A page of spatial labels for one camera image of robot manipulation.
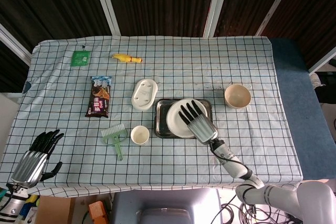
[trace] beige bowl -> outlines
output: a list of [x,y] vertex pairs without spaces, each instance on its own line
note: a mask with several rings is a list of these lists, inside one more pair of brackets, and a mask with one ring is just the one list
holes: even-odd
[[224,93],[225,102],[234,109],[242,109],[249,105],[251,94],[247,88],[239,84],[229,86]]

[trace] white bowl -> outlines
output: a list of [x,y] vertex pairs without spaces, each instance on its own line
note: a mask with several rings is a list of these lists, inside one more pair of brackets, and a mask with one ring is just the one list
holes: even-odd
[[203,112],[205,116],[207,115],[207,111],[204,107],[204,105],[197,101],[196,99],[183,99],[175,102],[168,110],[167,113],[167,125],[169,130],[176,136],[179,136],[181,138],[191,138],[194,137],[194,134],[188,129],[187,125],[183,120],[181,119],[180,115],[178,114],[181,110],[181,105],[183,105],[186,109],[186,104],[189,103],[191,106],[191,101],[194,100],[197,106],[200,108],[200,110]]
[[149,130],[142,125],[134,127],[131,131],[131,140],[134,144],[144,145],[148,142]]
[[227,87],[224,93],[225,102],[234,109],[242,109],[251,102],[251,94],[247,88],[239,84]]

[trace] checkered tablecloth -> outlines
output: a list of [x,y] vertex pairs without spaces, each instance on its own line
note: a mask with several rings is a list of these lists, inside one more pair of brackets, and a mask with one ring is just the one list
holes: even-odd
[[[71,67],[75,50],[91,51],[87,66]],[[121,63],[111,55],[141,57]],[[112,76],[109,118],[86,118],[90,76]],[[154,106],[135,110],[135,84],[154,79],[160,98],[207,99],[214,124],[231,150],[266,184],[296,184],[301,169],[281,103],[271,43],[266,37],[88,37],[41,42],[33,51],[28,79],[0,168],[0,182],[10,181],[17,163],[37,135],[60,129],[65,137],[50,157],[47,171],[63,166],[56,177],[30,193],[77,196],[129,189],[233,188],[241,183],[219,165],[207,146],[195,139],[155,136]],[[229,108],[224,90],[232,83],[247,87],[251,104]],[[124,159],[105,146],[100,131],[124,123],[130,130],[150,130],[146,146],[122,142]]]

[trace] cardboard box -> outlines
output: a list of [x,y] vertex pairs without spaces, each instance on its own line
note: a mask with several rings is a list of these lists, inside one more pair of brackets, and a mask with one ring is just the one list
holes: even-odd
[[71,224],[74,198],[41,196],[36,224]]

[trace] small white cup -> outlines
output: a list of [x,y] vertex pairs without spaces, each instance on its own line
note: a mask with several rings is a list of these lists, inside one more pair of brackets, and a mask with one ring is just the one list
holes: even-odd
[[134,144],[144,145],[148,142],[149,130],[142,125],[134,127],[131,131],[131,140]]

